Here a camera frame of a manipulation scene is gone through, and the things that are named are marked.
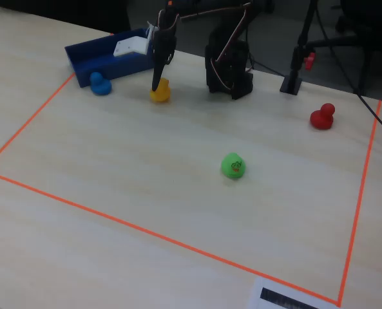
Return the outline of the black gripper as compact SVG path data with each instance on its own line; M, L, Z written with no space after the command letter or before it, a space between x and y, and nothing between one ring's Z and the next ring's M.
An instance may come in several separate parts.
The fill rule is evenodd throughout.
M166 64L169 64L176 48L176 30L179 13L177 9L163 9L157 17L152 38L154 71L151 90L156 91Z

